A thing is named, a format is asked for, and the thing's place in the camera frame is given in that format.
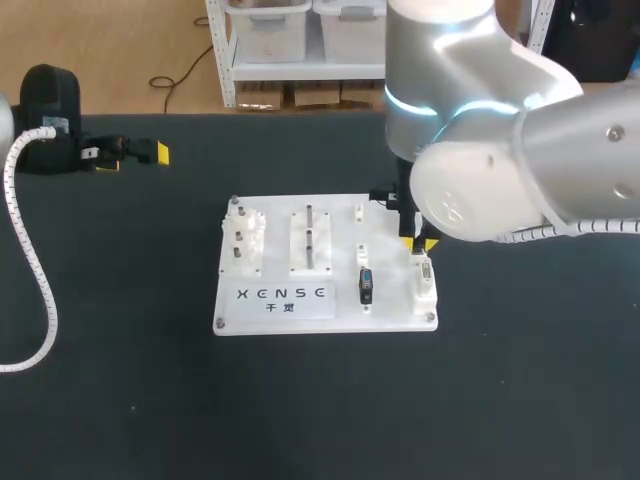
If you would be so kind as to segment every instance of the power cord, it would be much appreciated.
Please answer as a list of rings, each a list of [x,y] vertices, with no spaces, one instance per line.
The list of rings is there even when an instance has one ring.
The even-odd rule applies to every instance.
[[[208,27],[209,26],[209,19],[207,17],[198,17],[195,20],[193,20],[193,25],[196,27]],[[196,58],[196,60],[191,64],[191,67],[189,67],[189,70],[187,70],[187,73],[185,73],[182,78],[180,80],[178,80],[177,82],[171,78],[171,77],[167,77],[165,75],[158,75],[156,77],[150,78],[149,79],[149,86],[152,88],[168,88],[169,91],[167,92],[167,96],[164,99],[164,110],[163,113],[167,113],[167,108],[169,107],[169,99],[171,98],[171,96],[173,95],[174,90],[176,89],[176,87],[178,85],[180,85],[182,82],[184,82],[189,75],[191,75],[191,72],[193,72],[193,69],[196,68],[196,65],[198,65],[198,62],[200,62],[200,60],[202,60],[204,58],[204,56],[209,53],[211,50],[213,50],[213,45],[211,45],[210,47],[208,47],[204,52],[202,52],[200,54],[200,56],[198,58]]]

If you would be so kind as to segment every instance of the white plastic box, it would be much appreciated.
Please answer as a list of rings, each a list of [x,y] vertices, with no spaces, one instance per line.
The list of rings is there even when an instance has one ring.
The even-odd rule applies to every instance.
[[[292,0],[286,7],[238,8],[227,4],[242,59],[248,63],[302,62],[310,9],[311,0]]]
[[[328,63],[383,64],[385,0],[314,0]]]

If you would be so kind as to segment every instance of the floor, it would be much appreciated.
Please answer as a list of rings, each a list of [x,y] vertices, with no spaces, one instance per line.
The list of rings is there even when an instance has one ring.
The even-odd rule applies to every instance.
[[[211,45],[204,0],[1,0],[0,90],[17,103],[26,71],[38,63],[72,70],[82,111],[161,113],[156,75],[180,78]],[[520,0],[497,0],[503,26],[516,25]],[[176,89],[169,113],[232,113],[220,94],[213,52]]]

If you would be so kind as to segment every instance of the black table surface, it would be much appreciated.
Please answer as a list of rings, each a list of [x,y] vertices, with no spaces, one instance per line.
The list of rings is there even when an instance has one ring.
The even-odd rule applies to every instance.
[[[217,338],[232,194],[393,180],[374,114],[86,119],[170,168],[18,178],[58,340],[0,377],[2,479],[640,478],[640,239],[443,240],[435,333]],[[40,345],[0,214],[0,361]]]

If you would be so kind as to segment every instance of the screw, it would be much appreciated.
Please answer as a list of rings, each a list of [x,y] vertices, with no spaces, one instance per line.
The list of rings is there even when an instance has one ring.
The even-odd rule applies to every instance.
[[[607,138],[610,142],[619,142],[624,138],[624,128],[622,125],[614,125],[609,130],[607,130]]]

